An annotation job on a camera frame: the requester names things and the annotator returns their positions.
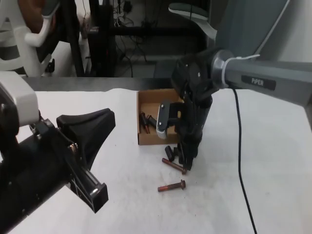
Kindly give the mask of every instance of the black cable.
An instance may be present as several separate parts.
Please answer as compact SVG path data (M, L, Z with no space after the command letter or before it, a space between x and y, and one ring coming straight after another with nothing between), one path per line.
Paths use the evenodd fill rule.
M257 234L257 229L255 228L253 214L252 214L252 211L250 209L249 201L248 201L248 198L247 198L247 194L246 194L244 183L243 183L243 179L242 179L242 173L241 173L242 123L241 123L241 119L240 119L240 111L239 111L239 103L238 103L237 92L236 92L235 89L232 89L232 90L233 90L234 95L235 95L237 119L238 119L238 128L239 128L239 133L238 133L238 176L239 176L240 185L242 187L243 194L244 194L244 197L245 197L245 201L246 201L249 217L250 217L250 220L251 220L252 225L253 225L253 231L254 231L254 234Z
M86 15L87 15L87 11L86 11L86 8L84 6L84 0L82 0L82 5L83 5L83 9L84 9L84 17L83 17L83 22L82 22L82 24L83 24L85 19L86 19Z
M141 53L143 54L145 62L147 62L147 59L146 59L146 56L145 56L145 52L144 52L144 51L141 49L141 47L138 45L138 42L135 41L135 40L133 40L132 37L129 37L129 38L130 38L131 41L133 41L133 42L136 44L137 48L138 48L138 49L141 51Z
M191 4L191 12L190 12L190 19L189 19L190 26L191 26L191 24L192 24L193 3L194 3L194 0L192 1L192 4ZM187 38L185 38L185 49L184 49L184 54L186 54L186 44L187 44Z
M124 46L124 48L125 48L125 52L124 52L124 53L125 53L125 58L128 59L129 64L130 64L130 68L131 68L131 77L133 77L132 62L131 62L131 59L129 59L129 58L126 56L126 49L127 49L126 44L125 44L125 42L123 41L122 36L120 36L120 39L121 39L121 42L122 42L122 44L123 44L123 46Z
M159 18L159 15L160 15L161 7L162 7L162 0L160 0L159 10L158 10L157 18L156 18L156 25L155 25L156 27L158 25L158 18Z
M146 0L144 0L144 8L145 8L145 21L147 21L147 17L146 17Z

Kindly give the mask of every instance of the open cardboard box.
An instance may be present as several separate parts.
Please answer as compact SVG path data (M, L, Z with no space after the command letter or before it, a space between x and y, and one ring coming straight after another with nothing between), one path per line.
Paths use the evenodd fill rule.
M174 89L156 89L147 91L138 91L136 97L137 107L137 143L139 145L162 145L178 143L178 136L175 133L175 127L168 128L167 139L160 139L153 126L149 126L150 134L144 131L139 124L139 114L144 112L145 115L151 115L157 120L159 105L163 100L172 102L182 101Z

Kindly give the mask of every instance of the bolt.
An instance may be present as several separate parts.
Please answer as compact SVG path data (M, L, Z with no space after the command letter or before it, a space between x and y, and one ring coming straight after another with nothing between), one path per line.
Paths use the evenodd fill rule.
M163 163L166 163L167 165L169 165L169 166L171 166L171 167L173 167L173 168L175 168L175 169L181 171L181 172L182 172L182 175L185 175L186 172L187 172L187 169L186 169L186 168L181 167L180 165L177 165L177 164L175 164L174 162L171 162L171 161L169 161L169 160L167 160L167 159L165 159L165 158L163 158L161 161L162 161Z
M186 187L185 180L181 180L180 183L169 184L169 185L158 187L158 192L163 192L163 191L178 189L178 188L184 189L185 187Z
M78 145L76 143L75 144L71 144L70 146L68 146L68 149L70 149L73 154L76 154L77 149L78 149Z

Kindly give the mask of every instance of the office chair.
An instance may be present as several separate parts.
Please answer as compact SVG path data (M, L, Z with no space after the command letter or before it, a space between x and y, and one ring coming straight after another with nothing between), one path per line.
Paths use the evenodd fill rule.
M60 0L46 0L41 11L43 17L41 31L32 33L25 24L18 0L0 0L0 47L10 49L7 52L10 54L9 58L0 59L0 71L17 70L32 77L41 76L45 72L58 42L67 42L68 39L60 8ZM49 34L53 15L57 16L57 22L53 33ZM78 42L78 19L76 25L75 38Z
M290 0L229 0L219 30L209 25L208 12L199 7L171 3L169 11L188 20L191 17L191 21L206 34L207 41L212 42L208 43L208 48L228 49L237 57L246 57L260 53L289 2ZM175 65L175 60L158 62L154 77L171 77Z

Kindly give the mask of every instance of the black metal part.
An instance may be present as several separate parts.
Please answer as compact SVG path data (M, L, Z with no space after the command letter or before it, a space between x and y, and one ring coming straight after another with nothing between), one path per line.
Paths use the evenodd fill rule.
M109 91L115 88L129 90L171 89L169 78L128 77L26 77L24 80L35 91Z
M175 132L179 136L179 144L176 154L179 163L190 170L193 159L197 157L198 146L202 139L204 128L213 99L211 95L216 92L210 79L210 64L217 49L204 51L197 55L187 55L176 62L175 70L171 77L171 83L183 103L162 102L159 106L157 126L161 131L174 125Z
M174 159L175 159L175 155L174 155L174 152L172 151L171 147L170 146L167 146L165 148L165 152L166 152L166 155L168 157L168 160L173 162Z
M109 35L118 36L169 36L169 37L201 37L196 27L110 27Z
M158 126L160 131L165 131L170 126L179 122L178 112L184 112L184 104L182 102L170 102L164 100L159 106Z
M146 118L147 118L148 124L151 125L153 128L156 129L157 120L154 119L153 116L151 116L151 115L148 115Z
M17 225L68 182L94 212L108 200L106 185L89 169L115 126L114 113L105 109L83 116L61 116L58 122L64 131L41 119L31 126L34 135L20 144L14 139L16 144L10 142L14 147L1 150L0 233ZM0 131L2 143L3 129Z
M100 6L101 21L107 25L94 25L88 30L88 42L91 57L91 72L89 76L113 77L117 62L115 36L109 35L108 27L114 26L113 7Z
M115 127L115 114L110 109L80 116L57 118L58 127L79 146L83 165L91 169L94 159L108 135Z
M141 112L141 114L139 115L139 120L140 120L140 124L145 129L146 133L149 134L150 130L148 128L148 121L144 112Z

